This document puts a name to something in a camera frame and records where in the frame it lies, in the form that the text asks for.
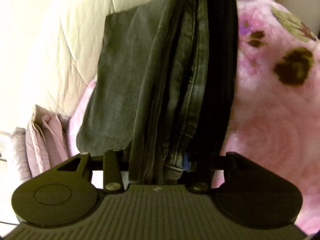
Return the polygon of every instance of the gray fabric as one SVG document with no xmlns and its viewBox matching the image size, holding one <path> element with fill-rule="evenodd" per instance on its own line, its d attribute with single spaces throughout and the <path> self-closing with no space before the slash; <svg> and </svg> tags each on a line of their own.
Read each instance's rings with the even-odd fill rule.
<svg viewBox="0 0 320 240">
<path fill-rule="evenodd" d="M 176 183 L 196 131 L 208 59 L 206 0 L 154 0 L 107 17 L 78 149 L 102 155 L 132 139 L 130 182 Z"/>
</svg>

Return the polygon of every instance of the pink ruffled fabric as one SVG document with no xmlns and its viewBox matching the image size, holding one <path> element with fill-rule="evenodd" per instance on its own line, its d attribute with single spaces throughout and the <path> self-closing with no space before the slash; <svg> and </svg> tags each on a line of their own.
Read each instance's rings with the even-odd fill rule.
<svg viewBox="0 0 320 240">
<path fill-rule="evenodd" d="M 296 221 L 320 230 L 320 41 L 274 0 L 237 0 L 239 54 L 236 93 L 221 154 L 238 152 L 294 183 L 303 195 Z M 76 148 L 91 81 L 70 119 Z M 212 186 L 223 183 L 217 172 Z"/>
</svg>

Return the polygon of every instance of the pink blanket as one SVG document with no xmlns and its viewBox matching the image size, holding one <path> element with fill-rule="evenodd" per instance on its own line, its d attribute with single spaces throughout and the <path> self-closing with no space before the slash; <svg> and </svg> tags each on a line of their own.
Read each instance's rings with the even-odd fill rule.
<svg viewBox="0 0 320 240">
<path fill-rule="evenodd" d="M 239 55 L 233 109 L 222 154 L 236 151 L 294 183 L 303 194 L 296 221 L 320 229 L 320 41 L 273 0 L 237 0 Z M 70 154 L 95 86 L 70 119 Z M 217 173 L 212 182 L 223 182 Z"/>
</svg>

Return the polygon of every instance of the cable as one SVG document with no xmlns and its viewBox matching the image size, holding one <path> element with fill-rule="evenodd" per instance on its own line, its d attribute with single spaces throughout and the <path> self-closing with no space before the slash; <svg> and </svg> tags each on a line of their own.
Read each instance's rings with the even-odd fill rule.
<svg viewBox="0 0 320 240">
<path fill-rule="evenodd" d="M 6 225 L 11 225 L 11 226 L 18 226 L 19 225 L 19 224 L 8 223 L 8 222 L 3 222 L 3 221 L 0 221 L 0 223 L 6 224 Z"/>
</svg>

